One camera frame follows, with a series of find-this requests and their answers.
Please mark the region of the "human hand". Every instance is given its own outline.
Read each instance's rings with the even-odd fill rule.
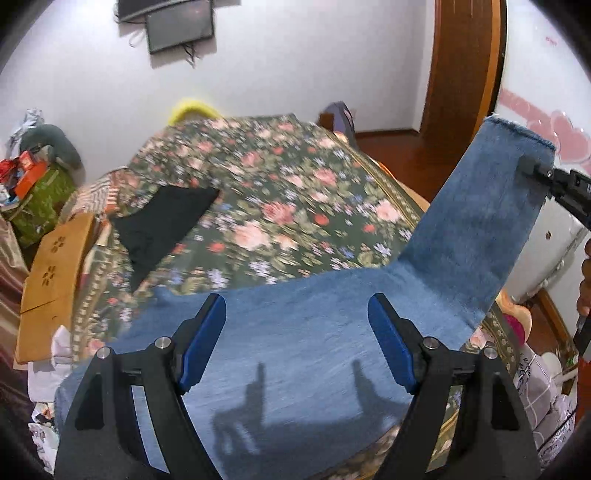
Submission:
[[[585,253],[591,257],[591,240],[585,245]],[[591,309],[591,258],[583,262],[581,267],[583,272],[583,281],[579,287],[579,299],[577,300],[577,310],[584,317],[589,315]]]

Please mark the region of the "silver bolt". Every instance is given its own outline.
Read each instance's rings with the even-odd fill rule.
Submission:
[[[107,358],[111,354],[111,349],[107,346],[103,346],[96,351],[96,356],[101,360]]]
[[[435,337],[425,337],[423,339],[423,345],[429,350],[435,350],[436,348],[439,348],[439,340]]]
[[[156,348],[166,348],[168,345],[170,345],[170,338],[168,337],[160,337],[158,339],[156,339],[156,341],[154,342],[154,345],[156,346]]]
[[[490,358],[492,360],[492,359],[498,357],[499,354],[496,352],[496,350],[493,347],[488,346],[484,349],[484,356],[487,358]]]

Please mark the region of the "black cloth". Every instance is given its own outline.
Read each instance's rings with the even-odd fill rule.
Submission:
[[[131,291],[187,235],[218,194],[219,190],[212,187],[160,187],[141,210],[127,217],[111,218],[134,268],[129,280]]]

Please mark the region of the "wooden door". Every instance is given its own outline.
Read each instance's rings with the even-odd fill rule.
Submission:
[[[496,102],[505,51],[505,2],[436,0],[433,59],[420,134],[430,161],[448,164],[449,172]]]

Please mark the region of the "bed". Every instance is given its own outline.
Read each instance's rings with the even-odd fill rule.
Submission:
[[[132,293],[131,264],[108,216],[136,212],[168,184],[212,185],[222,192]],[[168,127],[148,140],[127,168],[79,189],[62,210],[61,222],[81,211],[100,219],[75,302],[74,361],[126,331],[153,286],[187,295],[385,265],[401,252],[427,206],[342,136],[294,116]],[[515,338],[497,305],[463,349],[477,352],[486,341],[496,345],[513,376]],[[452,388],[430,468],[445,462],[460,398],[460,388]],[[397,432],[392,428],[317,477],[370,478]]]

